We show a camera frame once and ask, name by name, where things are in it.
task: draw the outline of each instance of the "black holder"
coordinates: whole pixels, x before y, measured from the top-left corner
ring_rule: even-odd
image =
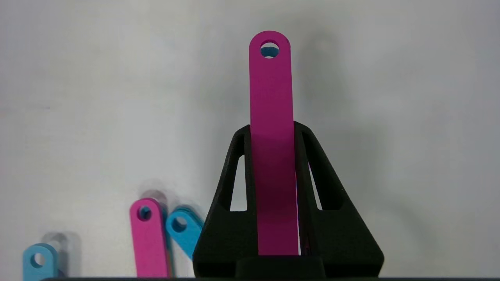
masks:
[[[229,145],[220,180],[193,254],[196,277],[312,279],[376,277],[384,255],[349,199],[320,143],[295,122],[300,256],[259,256],[250,126]],[[230,211],[238,159],[244,155],[246,211]],[[319,210],[309,167],[323,210]]]

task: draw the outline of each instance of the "white backdrop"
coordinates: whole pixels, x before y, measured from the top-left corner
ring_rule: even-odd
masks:
[[[496,0],[1,1],[0,279],[54,238],[69,276],[133,276],[145,194],[205,217],[263,30],[381,276],[500,276],[499,26]]]

